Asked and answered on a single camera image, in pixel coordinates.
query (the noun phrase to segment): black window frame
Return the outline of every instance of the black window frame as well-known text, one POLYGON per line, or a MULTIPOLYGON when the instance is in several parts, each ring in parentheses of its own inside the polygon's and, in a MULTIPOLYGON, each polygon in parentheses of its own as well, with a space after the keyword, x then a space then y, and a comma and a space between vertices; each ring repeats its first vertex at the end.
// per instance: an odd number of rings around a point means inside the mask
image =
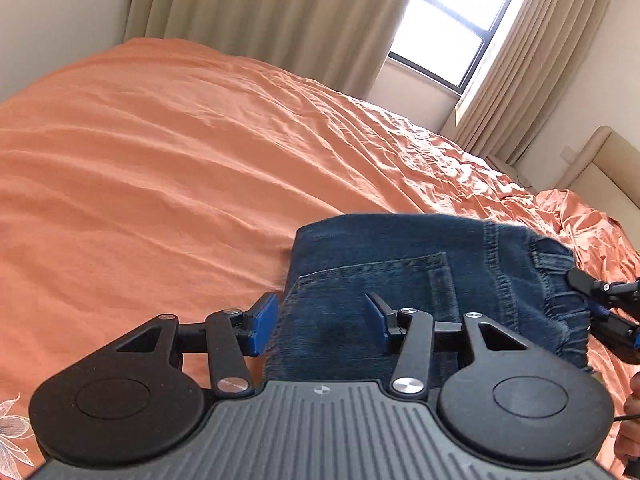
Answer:
POLYGON ((422 1, 428 4, 431 4, 437 9, 440 9, 442 12, 446 13, 448 16, 452 17, 458 23, 463 25, 463 27, 467 28, 468 30, 471 30, 476 36, 480 37, 480 40, 481 40, 480 46, 478 47, 478 50, 476 50, 475 56, 473 57, 471 63, 466 69, 466 72, 462 78, 462 81, 460 82, 459 85, 455 85, 452 82, 447 81, 443 77, 433 73, 431 70, 428 70, 425 67, 418 65, 417 63, 411 61, 410 59, 402 57, 393 51, 391 51, 388 54, 388 56, 391 59, 396 60, 397 62, 407 65, 408 67, 413 68, 414 70, 417 70, 418 72, 421 72, 424 75, 429 76, 430 78, 436 80, 438 83, 453 90, 457 94, 462 94, 462 92, 465 91, 466 86, 471 81, 471 78, 473 77, 473 74, 475 73, 476 68, 478 68, 478 65, 480 64, 480 60, 482 59, 482 56, 484 56, 484 53, 489 47, 491 40, 494 38, 495 31, 498 30, 498 26, 500 25, 500 22, 502 21, 502 18, 504 17, 504 13, 507 11, 507 8, 509 7, 511 0, 503 1, 502 6, 498 10, 498 13, 494 18, 494 22, 491 24, 491 27, 489 27, 488 30, 484 30, 484 28, 478 27, 475 23, 466 19, 464 16, 460 15, 455 10, 449 9, 449 7, 443 4, 440 0, 422 0, 422 1))

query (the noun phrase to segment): orange bedding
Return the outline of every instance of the orange bedding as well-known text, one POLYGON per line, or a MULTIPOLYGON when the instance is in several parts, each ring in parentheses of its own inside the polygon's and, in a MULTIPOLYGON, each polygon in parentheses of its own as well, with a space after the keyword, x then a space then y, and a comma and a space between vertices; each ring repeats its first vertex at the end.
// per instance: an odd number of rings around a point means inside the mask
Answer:
MULTIPOLYGON (((297 228, 347 212, 518 222, 600 278, 640 274, 620 227, 570 192, 533 197, 406 119, 261 62, 134 40, 0 104, 0 478, 42 461, 24 418, 41 381, 158 313, 249 307, 283 287, 297 228)), ((595 342, 590 358, 620 411, 633 370, 595 342)), ((204 361, 186 368, 206 384, 204 361)), ((600 460, 619 472, 612 439, 600 460)))

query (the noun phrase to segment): jeans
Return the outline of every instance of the jeans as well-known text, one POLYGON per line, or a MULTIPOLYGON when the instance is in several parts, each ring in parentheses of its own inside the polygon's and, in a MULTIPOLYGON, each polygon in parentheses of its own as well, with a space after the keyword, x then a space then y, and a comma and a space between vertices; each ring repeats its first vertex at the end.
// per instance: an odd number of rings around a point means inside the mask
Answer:
MULTIPOLYGON (((364 323, 365 293, 436 321, 481 312, 580 368, 587 367, 587 299, 564 273, 575 265, 559 242, 511 224, 439 214, 350 214, 300 228, 284 301, 267 348, 265 378, 382 380, 382 355, 364 323)), ((430 384, 457 371, 437 353, 430 384)))

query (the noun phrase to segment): white embroidered flower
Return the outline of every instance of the white embroidered flower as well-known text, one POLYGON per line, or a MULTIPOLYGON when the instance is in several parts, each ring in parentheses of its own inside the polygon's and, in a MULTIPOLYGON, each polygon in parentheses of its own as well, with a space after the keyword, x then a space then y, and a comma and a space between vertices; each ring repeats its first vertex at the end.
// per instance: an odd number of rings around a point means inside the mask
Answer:
POLYGON ((33 462, 27 456, 28 449, 22 450, 11 441, 33 436, 27 417, 7 415, 18 399, 6 400, 0 404, 0 478, 5 476, 12 480, 22 480, 16 459, 33 467, 33 462))

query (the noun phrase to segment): beige curtain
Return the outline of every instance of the beige curtain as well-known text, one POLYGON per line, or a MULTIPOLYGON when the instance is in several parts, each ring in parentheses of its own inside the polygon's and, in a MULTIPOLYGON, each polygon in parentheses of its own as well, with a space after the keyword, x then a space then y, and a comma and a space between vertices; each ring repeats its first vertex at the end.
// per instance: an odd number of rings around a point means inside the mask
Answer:
POLYGON ((574 76, 609 0, 513 0, 441 134, 512 166, 574 76))
POLYGON ((409 1, 132 0, 125 39, 185 38, 365 98, 409 1))

